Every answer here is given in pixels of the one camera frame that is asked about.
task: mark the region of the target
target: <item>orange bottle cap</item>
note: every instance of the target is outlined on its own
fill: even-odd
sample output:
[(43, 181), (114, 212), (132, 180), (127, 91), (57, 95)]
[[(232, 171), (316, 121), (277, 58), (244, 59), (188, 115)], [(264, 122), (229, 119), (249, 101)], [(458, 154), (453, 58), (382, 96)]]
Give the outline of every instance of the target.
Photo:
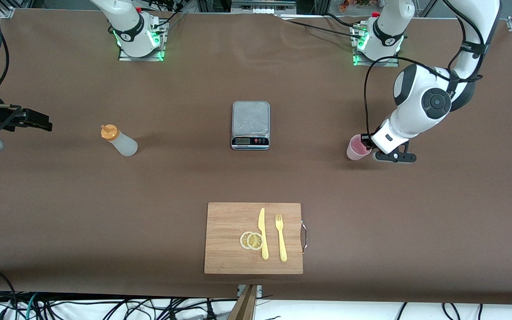
[(115, 125), (105, 125), (102, 126), (102, 138), (112, 141), (116, 140), (120, 135), (120, 131), (116, 128)]

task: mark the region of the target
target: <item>yellow fork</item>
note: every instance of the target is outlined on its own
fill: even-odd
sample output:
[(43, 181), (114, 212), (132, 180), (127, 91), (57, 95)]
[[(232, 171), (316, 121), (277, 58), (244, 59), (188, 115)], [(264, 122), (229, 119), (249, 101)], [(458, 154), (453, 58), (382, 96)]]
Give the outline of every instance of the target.
[(280, 260), (286, 262), (288, 255), (286, 253), (286, 244), (284, 243), (284, 235), (282, 230), (284, 229), (284, 221), (282, 221), (282, 215), (276, 215), (276, 229), (278, 229), (278, 235), (280, 237)]

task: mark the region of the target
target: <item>lemon slice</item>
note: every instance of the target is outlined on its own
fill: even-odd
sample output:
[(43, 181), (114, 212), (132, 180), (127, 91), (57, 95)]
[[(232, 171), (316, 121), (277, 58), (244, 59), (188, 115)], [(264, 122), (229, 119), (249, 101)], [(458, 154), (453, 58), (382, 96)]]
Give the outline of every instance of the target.
[(250, 247), (248, 247), (248, 236), (251, 234), (252, 231), (246, 231), (245, 233), (242, 233), (242, 235), (240, 236), (240, 245), (242, 245), (244, 249), (250, 250)]
[(248, 247), (252, 250), (260, 250), (262, 247), (262, 235), (260, 233), (250, 233), (248, 236)]

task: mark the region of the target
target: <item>wooden cutting board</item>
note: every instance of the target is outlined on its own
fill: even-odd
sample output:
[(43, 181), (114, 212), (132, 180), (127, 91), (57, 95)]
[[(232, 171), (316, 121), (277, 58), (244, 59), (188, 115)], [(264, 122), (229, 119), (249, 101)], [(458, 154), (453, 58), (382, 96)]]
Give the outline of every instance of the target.
[[(266, 241), (269, 258), (260, 250), (244, 249), (240, 236), (246, 231), (260, 233), (260, 209), (266, 212)], [(280, 261), (276, 214), (282, 214), (288, 260)], [(301, 204), (211, 202), (207, 212), (205, 273), (230, 275), (301, 275)]]

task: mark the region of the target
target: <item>plastic knife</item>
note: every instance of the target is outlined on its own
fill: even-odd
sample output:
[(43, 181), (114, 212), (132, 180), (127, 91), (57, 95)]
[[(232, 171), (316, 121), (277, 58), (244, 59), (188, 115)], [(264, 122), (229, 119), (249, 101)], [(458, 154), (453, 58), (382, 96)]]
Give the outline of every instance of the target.
[(262, 259), (268, 260), (268, 243), (266, 243), (266, 223), (264, 222), (264, 208), (260, 210), (260, 217), (258, 217), (258, 229), (262, 233)]

